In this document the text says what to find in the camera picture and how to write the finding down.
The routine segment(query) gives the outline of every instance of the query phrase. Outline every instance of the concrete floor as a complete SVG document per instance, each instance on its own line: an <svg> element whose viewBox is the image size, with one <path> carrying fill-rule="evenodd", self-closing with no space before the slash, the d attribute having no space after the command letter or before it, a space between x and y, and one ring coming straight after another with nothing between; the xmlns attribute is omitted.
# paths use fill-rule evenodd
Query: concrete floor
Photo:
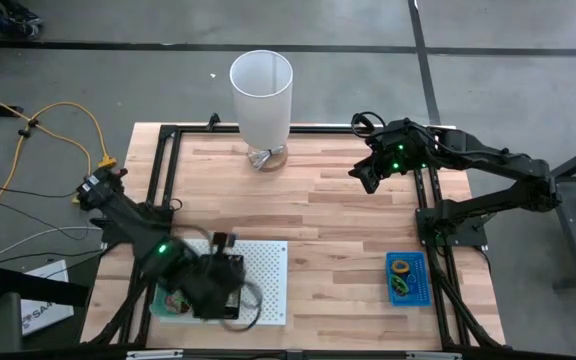
<svg viewBox="0 0 576 360"><path fill-rule="evenodd" d="M24 3L46 19L45 40L415 44L405 0ZM428 46L576 48L576 0L417 3ZM0 49L0 99L22 105L27 113L63 100L85 105L98 117L109 151L121 163L134 122L206 121L212 112L233 119L227 71L238 55ZM347 123L354 112L369 109L386 119L408 116L428 123L416 55L285 55L295 69L295 122ZM492 146L546 159L552 167L576 154L576 58L431 56L430 71L443 124ZM56 109L43 122L100 157L94 127L83 114ZM0 118L0 184L22 126L20 120ZM67 193L84 173L76 149L37 133L24 148L11 187ZM473 195L510 184L476 171L468 175ZM2 201L59 226L82 225L87 216L67 199L6 194ZM43 229L0 208L0 248ZM486 230L508 344L576 354L576 291L551 289L553 281L575 273L555 214L509 211ZM98 241L98 233L80 242L46 236L9 255L74 253ZM45 261L38 257L8 266L30 269Z"/></svg>

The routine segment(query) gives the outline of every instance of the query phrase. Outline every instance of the wooden table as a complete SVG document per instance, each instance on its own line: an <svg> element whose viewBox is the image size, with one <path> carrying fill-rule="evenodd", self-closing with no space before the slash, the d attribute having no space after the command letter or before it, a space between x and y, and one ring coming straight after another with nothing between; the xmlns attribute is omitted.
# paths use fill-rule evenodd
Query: wooden table
<svg viewBox="0 0 576 360"><path fill-rule="evenodd" d="M146 197L160 125L135 124L124 177L126 194L135 201ZM174 222L234 231L242 239L289 242L286 326L233 334L218 325L162 324L153 317L148 346L440 349L434 306L393 307L388 302L384 253L423 251L415 230L412 175L393 176L366 195L359 180L347 175L369 154L363 141L352 135L291 135L288 148L283 169L260 173L252 170L238 134L184 134L173 191L184 202ZM163 164L160 186L167 158ZM465 172L442 170L439 177L445 198L470 197ZM427 197L432 206L432 195ZM455 248L454 253L465 303L503 342L486 262L474 249ZM131 265L127 245L101 260L82 341L99 333L123 301ZM445 302L457 339L454 311ZM136 309L133 329L141 304Z"/></svg>

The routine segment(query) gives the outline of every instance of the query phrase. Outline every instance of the blue pegboard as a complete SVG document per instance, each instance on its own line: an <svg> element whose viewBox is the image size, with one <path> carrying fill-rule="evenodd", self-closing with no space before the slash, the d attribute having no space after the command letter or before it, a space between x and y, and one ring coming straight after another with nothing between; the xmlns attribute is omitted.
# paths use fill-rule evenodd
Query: blue pegboard
<svg viewBox="0 0 576 360"><path fill-rule="evenodd" d="M394 275L391 265L395 260L410 264L410 273L404 276L409 292L400 296L390 286L390 277ZM428 291L428 273L426 260L421 251L389 252L386 254L386 274L388 276L388 296L393 306L430 306Z"/></svg>

